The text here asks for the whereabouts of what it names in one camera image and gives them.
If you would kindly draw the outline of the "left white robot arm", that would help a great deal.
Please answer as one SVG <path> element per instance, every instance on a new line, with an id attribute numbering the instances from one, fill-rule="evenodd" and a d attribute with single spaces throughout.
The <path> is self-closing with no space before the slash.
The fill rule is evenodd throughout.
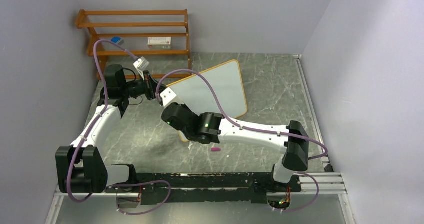
<path id="1" fill-rule="evenodd" d="M 138 186 L 138 177 L 131 164 L 106 166 L 99 148 L 121 120 L 130 98 L 145 96 L 155 99 L 157 81 L 146 70 L 147 64 L 136 61 L 140 77 L 127 81 L 120 64 L 107 66 L 104 71 L 106 86 L 100 93 L 95 115 L 81 135 L 69 146 L 61 146 L 55 153 L 58 185 L 62 193 L 101 193 L 118 184 L 131 192 Z"/>

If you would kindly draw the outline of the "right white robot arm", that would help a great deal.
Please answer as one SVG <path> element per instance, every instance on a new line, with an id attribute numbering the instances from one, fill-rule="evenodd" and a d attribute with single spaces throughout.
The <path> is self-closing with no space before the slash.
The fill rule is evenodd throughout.
<path id="1" fill-rule="evenodd" d="M 190 141 L 202 144 L 238 142 L 270 148 L 281 153 L 273 166 L 270 185 L 276 191 L 288 186 L 295 172 L 309 168 L 309 141 L 302 124 L 292 120 L 288 126 L 264 125 L 236 119 L 226 119 L 220 113 L 197 115 L 184 104 L 173 102 L 161 118 L 180 131 Z"/>

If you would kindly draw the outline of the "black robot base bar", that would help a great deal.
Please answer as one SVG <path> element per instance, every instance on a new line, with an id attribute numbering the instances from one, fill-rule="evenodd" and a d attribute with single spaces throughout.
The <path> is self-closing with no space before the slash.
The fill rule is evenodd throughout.
<path id="1" fill-rule="evenodd" d="M 138 173 L 143 186 L 141 204 L 237 202 L 267 204 L 269 193 L 301 192 L 300 178 L 293 175 L 290 181 L 279 183 L 270 172 L 225 173 Z"/>

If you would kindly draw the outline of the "yellow-framed whiteboard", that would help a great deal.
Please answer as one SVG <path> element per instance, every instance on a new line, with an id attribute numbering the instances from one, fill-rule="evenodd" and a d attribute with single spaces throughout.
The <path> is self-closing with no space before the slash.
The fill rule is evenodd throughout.
<path id="1" fill-rule="evenodd" d="M 220 113 L 236 119 L 247 112 L 240 64 L 230 60 L 169 84 L 195 114 Z M 190 141 L 178 131 L 183 141 Z"/>

